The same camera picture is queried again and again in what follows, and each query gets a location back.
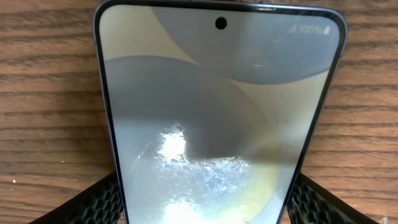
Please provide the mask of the Samsung Galaxy smartphone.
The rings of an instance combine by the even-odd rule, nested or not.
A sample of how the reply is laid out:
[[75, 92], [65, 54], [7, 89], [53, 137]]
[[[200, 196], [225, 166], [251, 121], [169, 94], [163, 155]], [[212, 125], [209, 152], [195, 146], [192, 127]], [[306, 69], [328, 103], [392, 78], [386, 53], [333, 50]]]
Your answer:
[[93, 33], [126, 223], [280, 223], [346, 45], [344, 17], [105, 1]]

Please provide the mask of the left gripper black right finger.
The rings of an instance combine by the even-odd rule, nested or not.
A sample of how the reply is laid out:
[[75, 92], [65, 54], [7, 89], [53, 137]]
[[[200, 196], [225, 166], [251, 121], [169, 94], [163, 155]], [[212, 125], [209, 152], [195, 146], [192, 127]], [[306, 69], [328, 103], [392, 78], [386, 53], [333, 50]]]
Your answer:
[[287, 213], [291, 224], [377, 224], [303, 174], [297, 177]]

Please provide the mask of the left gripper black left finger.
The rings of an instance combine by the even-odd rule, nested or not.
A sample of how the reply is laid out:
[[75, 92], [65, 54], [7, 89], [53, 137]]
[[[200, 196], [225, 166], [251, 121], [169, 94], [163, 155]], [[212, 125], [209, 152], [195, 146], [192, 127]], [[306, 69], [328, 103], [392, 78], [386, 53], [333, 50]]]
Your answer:
[[113, 172], [30, 224], [116, 224], [122, 212], [118, 178]]

